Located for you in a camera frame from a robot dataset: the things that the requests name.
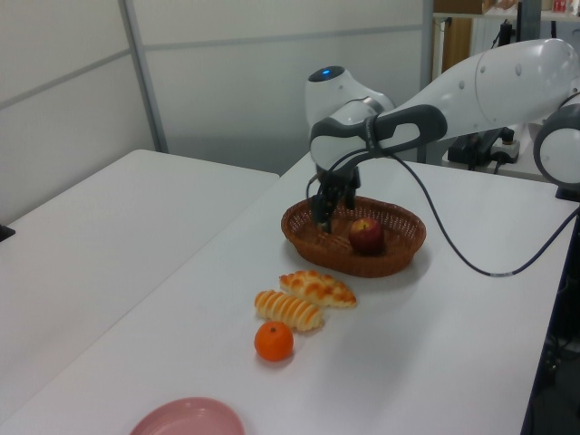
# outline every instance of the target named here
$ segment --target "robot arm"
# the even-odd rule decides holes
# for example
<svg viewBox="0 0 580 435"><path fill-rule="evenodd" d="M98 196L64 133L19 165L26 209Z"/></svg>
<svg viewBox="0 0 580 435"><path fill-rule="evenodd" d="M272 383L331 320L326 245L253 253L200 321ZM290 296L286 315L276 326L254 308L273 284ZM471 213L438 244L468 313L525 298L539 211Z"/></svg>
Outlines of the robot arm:
<svg viewBox="0 0 580 435"><path fill-rule="evenodd" d="M353 204L360 187L357 165L364 160L550 113L536 138L536 163L556 184L580 189L578 89L578 56L557 39L470 57L396 109L344 68L315 72L306 85L310 152L321 181L314 220L327 222L341 198Z"/></svg>

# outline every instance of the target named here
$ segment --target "brown woven basket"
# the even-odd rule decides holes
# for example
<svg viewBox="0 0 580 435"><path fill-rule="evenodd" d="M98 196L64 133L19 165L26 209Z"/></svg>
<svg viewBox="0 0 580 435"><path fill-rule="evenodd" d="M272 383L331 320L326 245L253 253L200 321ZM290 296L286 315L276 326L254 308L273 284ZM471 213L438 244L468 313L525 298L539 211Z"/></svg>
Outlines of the brown woven basket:
<svg viewBox="0 0 580 435"><path fill-rule="evenodd" d="M384 229L385 250L362 256L348 241L351 224L359 218L375 218ZM290 207L282 217L282 231L306 260L348 275L376 278L404 269L419 250L427 231L423 222L405 208L375 199L356 197L355 208L340 204L333 214L332 234L317 227L308 202Z"/></svg>

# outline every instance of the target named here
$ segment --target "apple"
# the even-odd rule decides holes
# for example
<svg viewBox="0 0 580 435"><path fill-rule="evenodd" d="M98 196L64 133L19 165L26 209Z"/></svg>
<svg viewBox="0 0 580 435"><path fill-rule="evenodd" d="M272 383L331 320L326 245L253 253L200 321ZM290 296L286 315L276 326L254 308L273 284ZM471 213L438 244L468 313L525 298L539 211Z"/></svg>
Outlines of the apple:
<svg viewBox="0 0 580 435"><path fill-rule="evenodd" d="M379 254L384 249L381 224L372 217L362 217L351 224L348 240L353 249L364 255Z"/></svg>

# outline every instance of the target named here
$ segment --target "pink plate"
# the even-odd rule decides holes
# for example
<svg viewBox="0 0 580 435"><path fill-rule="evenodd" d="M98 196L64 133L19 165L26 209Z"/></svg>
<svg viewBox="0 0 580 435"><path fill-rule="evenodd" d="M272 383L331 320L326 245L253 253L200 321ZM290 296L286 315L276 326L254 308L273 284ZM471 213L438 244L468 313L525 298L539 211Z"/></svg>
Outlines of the pink plate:
<svg viewBox="0 0 580 435"><path fill-rule="evenodd" d="M244 435L239 417L221 401L188 397L157 408L130 435Z"/></svg>

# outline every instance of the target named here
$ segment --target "croissant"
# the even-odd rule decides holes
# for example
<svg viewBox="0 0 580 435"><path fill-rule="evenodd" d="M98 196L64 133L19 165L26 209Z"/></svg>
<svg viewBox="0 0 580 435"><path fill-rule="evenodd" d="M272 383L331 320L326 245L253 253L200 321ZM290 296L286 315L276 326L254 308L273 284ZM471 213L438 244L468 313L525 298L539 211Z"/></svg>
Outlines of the croissant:
<svg viewBox="0 0 580 435"><path fill-rule="evenodd" d="M284 292L260 292L254 306L265 319L282 322L298 331L309 331L323 325L323 312L317 306Z"/></svg>
<svg viewBox="0 0 580 435"><path fill-rule="evenodd" d="M315 270L280 276L280 287L318 306L356 306L356 296L344 283Z"/></svg>

